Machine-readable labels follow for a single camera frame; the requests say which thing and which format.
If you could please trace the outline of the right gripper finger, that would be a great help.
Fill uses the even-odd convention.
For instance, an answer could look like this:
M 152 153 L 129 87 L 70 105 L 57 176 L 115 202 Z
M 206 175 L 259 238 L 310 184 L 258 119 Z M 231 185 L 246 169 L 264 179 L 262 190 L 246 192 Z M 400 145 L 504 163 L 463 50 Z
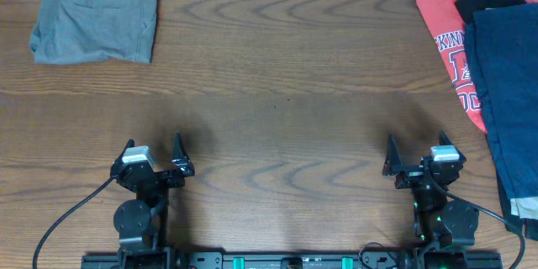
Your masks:
M 396 140 L 392 134 L 388 136 L 387 154 L 383 164 L 384 176 L 396 176 L 402 170 L 402 161 Z
M 441 131 L 439 133 L 439 145 L 453 145 L 453 143 L 451 142 L 451 140 L 449 139 L 449 137 L 444 131 Z M 460 151 L 459 151 L 459 154 L 460 154 L 459 162 L 465 162 L 467 158 Z

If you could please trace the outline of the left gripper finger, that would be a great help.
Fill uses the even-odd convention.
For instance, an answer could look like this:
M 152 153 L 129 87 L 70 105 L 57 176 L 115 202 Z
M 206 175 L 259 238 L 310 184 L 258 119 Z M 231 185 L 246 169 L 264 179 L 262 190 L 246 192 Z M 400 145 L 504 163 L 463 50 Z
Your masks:
M 135 142 L 132 140 L 132 139 L 129 139 L 127 144 L 125 145 L 124 149 L 122 150 L 122 152 L 120 153 L 119 155 L 119 159 L 122 160 L 123 157 L 124 157 L 124 153 L 125 151 L 128 149 L 128 148 L 131 148 L 131 147 L 134 147 L 135 146 Z
M 195 167 L 185 150 L 180 132 L 175 133 L 171 161 L 184 177 L 195 176 Z

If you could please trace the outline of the navy blue shorts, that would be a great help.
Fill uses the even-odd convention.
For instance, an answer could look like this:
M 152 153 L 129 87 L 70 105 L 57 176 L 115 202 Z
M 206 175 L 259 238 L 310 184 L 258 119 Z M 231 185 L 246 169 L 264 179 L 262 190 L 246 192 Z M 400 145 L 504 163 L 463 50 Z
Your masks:
M 508 199 L 537 197 L 537 6 L 474 13 L 465 51 Z

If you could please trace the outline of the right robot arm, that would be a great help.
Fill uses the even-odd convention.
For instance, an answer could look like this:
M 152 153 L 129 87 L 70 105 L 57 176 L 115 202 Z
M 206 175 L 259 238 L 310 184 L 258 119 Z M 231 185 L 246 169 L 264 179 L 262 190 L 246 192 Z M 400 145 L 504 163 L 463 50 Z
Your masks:
M 439 144 L 416 165 L 403 164 L 393 135 L 388 136 L 382 169 L 397 189 L 414 198 L 414 232 L 423 244 L 401 251 L 397 268 L 467 268 L 465 249 L 475 243 L 479 213 L 467 203 L 448 199 L 448 186 L 460 176 L 467 158 L 439 133 Z

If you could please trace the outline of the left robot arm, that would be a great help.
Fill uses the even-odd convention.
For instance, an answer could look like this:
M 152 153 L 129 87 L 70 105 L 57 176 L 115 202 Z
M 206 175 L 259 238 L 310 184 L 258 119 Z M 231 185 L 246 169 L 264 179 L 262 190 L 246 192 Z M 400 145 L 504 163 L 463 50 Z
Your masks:
M 150 148 L 129 140 L 110 168 L 111 178 L 135 194 L 113 216 L 120 268 L 175 268 L 179 262 L 176 250 L 166 243 L 169 191 L 183 187 L 185 179 L 195 175 L 179 132 L 171 162 L 173 169 L 155 171 Z

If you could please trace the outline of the khaki grey shorts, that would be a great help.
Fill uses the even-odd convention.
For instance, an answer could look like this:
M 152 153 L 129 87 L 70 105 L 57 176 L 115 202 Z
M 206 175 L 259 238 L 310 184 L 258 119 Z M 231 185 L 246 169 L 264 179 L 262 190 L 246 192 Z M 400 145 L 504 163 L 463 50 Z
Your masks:
M 538 219 L 538 197 L 511 198 L 510 213 L 521 219 Z

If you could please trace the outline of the folded grey shorts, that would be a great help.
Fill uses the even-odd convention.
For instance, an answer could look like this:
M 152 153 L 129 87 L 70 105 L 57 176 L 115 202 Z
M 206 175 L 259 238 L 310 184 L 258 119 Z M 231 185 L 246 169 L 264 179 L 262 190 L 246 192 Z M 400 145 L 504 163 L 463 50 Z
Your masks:
M 151 63 L 158 0 L 42 0 L 29 39 L 34 61 Z

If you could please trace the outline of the red printed t-shirt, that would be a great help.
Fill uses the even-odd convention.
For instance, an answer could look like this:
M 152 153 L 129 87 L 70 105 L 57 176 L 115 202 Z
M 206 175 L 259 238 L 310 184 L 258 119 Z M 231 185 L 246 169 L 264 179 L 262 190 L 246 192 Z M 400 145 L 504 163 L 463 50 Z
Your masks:
M 486 132 L 481 113 L 482 105 L 468 70 L 464 50 L 464 21 L 456 8 L 457 0 L 415 1 L 464 111 L 482 132 Z

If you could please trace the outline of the black garment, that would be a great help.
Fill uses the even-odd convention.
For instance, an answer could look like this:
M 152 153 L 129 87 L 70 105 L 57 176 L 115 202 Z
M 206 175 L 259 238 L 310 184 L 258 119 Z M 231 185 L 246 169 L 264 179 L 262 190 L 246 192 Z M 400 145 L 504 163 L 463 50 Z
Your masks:
M 526 0 L 456 0 L 455 6 L 465 24 L 474 22 L 474 13 L 487 9 L 526 4 Z

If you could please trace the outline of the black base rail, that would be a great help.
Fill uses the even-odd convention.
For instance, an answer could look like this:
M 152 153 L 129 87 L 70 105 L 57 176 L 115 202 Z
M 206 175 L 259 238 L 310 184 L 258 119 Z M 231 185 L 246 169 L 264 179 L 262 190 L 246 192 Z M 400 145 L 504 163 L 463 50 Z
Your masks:
M 462 251 L 383 251 L 365 249 L 336 254 L 229 254 L 217 251 L 161 251 L 128 256 L 83 256 L 82 269 L 183 268 L 183 269 L 360 269 L 360 268 L 467 268 L 501 269 L 500 254 Z

